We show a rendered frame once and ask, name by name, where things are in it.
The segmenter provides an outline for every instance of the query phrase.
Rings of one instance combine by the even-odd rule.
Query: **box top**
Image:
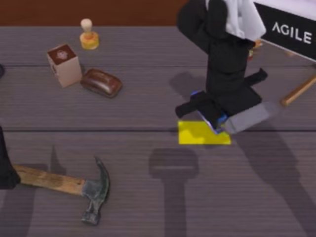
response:
[[[53,48],[52,50],[48,51],[47,54],[51,60],[53,60],[55,65],[62,64],[76,57],[76,54],[67,44]]]

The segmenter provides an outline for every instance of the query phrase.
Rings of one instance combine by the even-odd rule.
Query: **yellow bottle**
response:
[[[90,19],[83,19],[81,21],[83,33],[80,35],[81,46],[84,49],[96,49],[99,46],[99,35],[91,31],[92,21]]]

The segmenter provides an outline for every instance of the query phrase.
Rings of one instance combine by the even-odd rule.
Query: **blue object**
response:
[[[191,95],[198,94],[199,92],[201,92],[201,90],[194,91],[191,93]],[[217,120],[217,123],[219,125],[217,128],[214,128],[211,125],[211,123],[202,115],[200,111],[198,111],[198,113],[215,134],[219,134],[224,131],[222,128],[222,124],[228,119],[228,116],[224,112],[222,112],[222,116]]]
[[[0,64],[0,78],[4,75],[4,67]]]

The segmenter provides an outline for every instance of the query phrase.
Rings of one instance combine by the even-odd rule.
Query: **black label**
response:
[[[316,21],[256,3],[267,28],[263,40],[316,61]]]

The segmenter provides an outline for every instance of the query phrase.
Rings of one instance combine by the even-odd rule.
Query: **yellow block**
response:
[[[203,121],[178,121],[180,145],[230,145],[229,134],[215,134]]]

